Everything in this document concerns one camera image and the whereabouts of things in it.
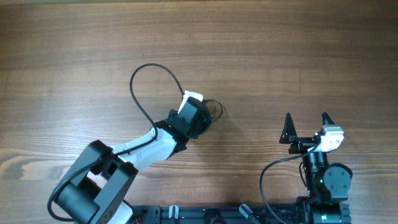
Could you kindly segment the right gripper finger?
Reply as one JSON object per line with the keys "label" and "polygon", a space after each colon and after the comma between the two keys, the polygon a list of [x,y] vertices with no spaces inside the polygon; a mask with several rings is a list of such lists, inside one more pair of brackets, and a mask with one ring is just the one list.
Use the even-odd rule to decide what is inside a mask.
{"label": "right gripper finger", "polygon": [[294,122],[290,113],[285,116],[284,128],[279,139],[280,144],[292,144],[297,142],[297,132],[295,130]]}
{"label": "right gripper finger", "polygon": [[323,125],[334,125],[335,124],[327,112],[322,113],[322,122],[323,122]]}

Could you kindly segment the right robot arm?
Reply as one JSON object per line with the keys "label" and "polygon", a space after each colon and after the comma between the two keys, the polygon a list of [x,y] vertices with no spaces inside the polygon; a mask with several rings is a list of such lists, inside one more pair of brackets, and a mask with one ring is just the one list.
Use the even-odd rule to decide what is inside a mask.
{"label": "right robot arm", "polygon": [[289,154],[302,155],[301,176],[305,177],[308,195],[298,197],[290,221],[292,223],[351,223],[348,191],[352,170],[341,163],[330,164],[327,154],[338,149],[344,140],[343,129],[327,113],[323,125],[312,137],[300,138],[290,113],[286,114],[279,142],[290,146]]}

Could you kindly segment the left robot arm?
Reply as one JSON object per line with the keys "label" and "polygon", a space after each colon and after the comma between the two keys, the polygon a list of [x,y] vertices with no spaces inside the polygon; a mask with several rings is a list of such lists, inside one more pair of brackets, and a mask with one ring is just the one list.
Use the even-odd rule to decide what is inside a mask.
{"label": "left robot arm", "polygon": [[47,208],[56,203],[73,223],[133,223],[133,208],[124,197],[139,171],[185,150],[210,126],[205,100],[183,99],[179,110],[130,142],[107,146],[93,141],[56,186]]}

